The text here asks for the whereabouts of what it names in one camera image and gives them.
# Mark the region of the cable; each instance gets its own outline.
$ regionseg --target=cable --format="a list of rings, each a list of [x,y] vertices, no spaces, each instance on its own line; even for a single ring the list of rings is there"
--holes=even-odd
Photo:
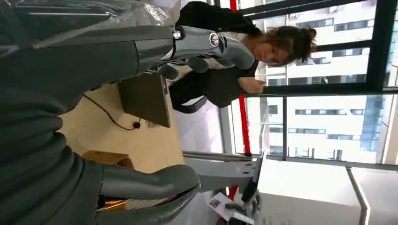
[[[132,128],[125,128],[125,127],[121,126],[120,124],[118,124],[118,123],[112,118],[111,114],[110,114],[106,109],[104,109],[104,107],[102,107],[100,104],[98,104],[96,101],[94,101],[93,99],[91,99],[90,97],[88,97],[88,96],[85,95],[85,94],[83,94],[83,97],[85,97],[87,100],[89,100],[90,102],[92,102],[92,103],[94,103],[96,106],[98,106],[100,109],[102,109],[102,111],[104,111],[104,112],[107,114],[107,116],[110,118],[110,120],[111,120],[114,124],[116,124],[118,127],[120,127],[121,129],[123,129],[123,130],[128,130],[128,131],[135,130],[135,129],[140,129],[140,127],[141,127],[141,124],[140,124],[141,118],[139,118],[138,122],[134,122],[134,123],[133,123],[133,127],[132,127]]]

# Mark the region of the woman's hand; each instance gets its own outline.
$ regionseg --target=woman's hand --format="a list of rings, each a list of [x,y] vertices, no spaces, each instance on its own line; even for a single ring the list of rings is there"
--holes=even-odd
[[[256,80],[254,77],[240,77],[238,82],[243,90],[249,94],[261,94],[264,86],[267,85],[267,82]]]

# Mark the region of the red pole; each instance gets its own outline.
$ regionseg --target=red pole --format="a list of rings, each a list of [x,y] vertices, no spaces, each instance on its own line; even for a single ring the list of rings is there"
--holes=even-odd
[[[237,1],[230,0],[231,11],[237,12]],[[241,95],[239,97],[239,106],[240,106],[240,116],[242,119],[242,135],[243,135],[243,143],[245,145],[245,153],[250,153],[250,142],[249,142],[249,128],[247,127],[247,114],[246,114],[246,102],[245,96]]]

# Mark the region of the white floor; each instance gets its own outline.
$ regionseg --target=white floor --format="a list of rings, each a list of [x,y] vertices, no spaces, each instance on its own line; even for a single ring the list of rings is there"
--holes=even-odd
[[[219,109],[207,102],[193,114],[175,111],[184,151],[223,153]]]
[[[222,153],[222,134],[219,108],[207,102],[193,114],[175,111],[184,151]],[[214,225],[217,213],[207,206],[211,193],[199,193],[183,212],[169,225]]]

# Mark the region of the wooden table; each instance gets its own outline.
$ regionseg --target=wooden table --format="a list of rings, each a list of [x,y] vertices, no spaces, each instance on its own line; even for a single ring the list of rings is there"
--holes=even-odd
[[[123,112],[117,85],[105,85],[86,94],[108,110],[120,125],[130,128],[133,122],[138,121],[138,118]],[[68,145],[79,155],[89,150],[127,153],[135,169],[153,173],[184,163],[169,96],[167,101],[171,128],[149,128],[142,120],[140,129],[123,130],[95,104],[82,98],[76,109],[62,116],[64,126],[61,132],[66,135]]]

